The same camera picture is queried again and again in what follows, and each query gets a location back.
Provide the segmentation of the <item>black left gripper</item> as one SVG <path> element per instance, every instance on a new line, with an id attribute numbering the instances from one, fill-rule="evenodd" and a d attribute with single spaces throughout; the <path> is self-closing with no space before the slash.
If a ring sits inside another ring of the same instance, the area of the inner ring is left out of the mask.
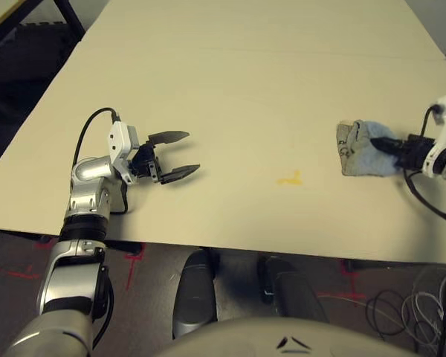
<path id="1" fill-rule="evenodd" d="M 165 131 L 149 135 L 148 141 L 140 145 L 129 162 L 132 174 L 137 178 L 151 178 L 154 183 L 169 184 L 194 173 L 200 168 L 199 164 L 178 167 L 161 175 L 161 166 L 155 154 L 155 145 L 175 143 L 189 135 L 188 132 L 184 131 Z"/>

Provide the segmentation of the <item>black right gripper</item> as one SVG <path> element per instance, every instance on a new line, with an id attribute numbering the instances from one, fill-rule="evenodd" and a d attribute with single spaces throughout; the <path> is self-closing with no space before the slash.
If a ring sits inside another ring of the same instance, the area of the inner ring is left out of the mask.
<path id="1" fill-rule="evenodd" d="M 433 148 L 435 140 L 418 135 L 409 135 L 405 141 L 380 137 L 371 138 L 370 142 L 379 151 L 395 153 L 395 165 L 397 167 L 410 171 L 419 171 L 422 169 L 428 153 Z"/>

